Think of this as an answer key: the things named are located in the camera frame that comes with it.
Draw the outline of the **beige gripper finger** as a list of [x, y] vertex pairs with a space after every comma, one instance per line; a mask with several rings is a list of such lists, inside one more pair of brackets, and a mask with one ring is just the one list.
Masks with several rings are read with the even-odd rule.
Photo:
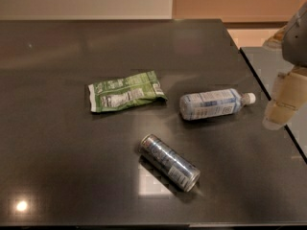
[[307, 68], [294, 66], [288, 73], [279, 73], [273, 83], [271, 97], [263, 125], [269, 130], [278, 130], [307, 103]]
[[263, 47], [268, 50], [281, 50], [285, 31], [286, 27], [282, 27], [281, 29], [279, 29], [274, 35], [265, 40], [265, 42], [263, 43]]

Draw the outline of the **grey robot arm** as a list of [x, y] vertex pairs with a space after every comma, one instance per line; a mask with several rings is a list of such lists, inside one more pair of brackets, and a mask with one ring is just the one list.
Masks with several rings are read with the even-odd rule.
[[285, 126], [307, 103], [307, 3], [304, 3], [285, 27], [281, 40], [282, 57], [294, 67], [279, 73], [273, 83], [263, 125], [270, 130]]

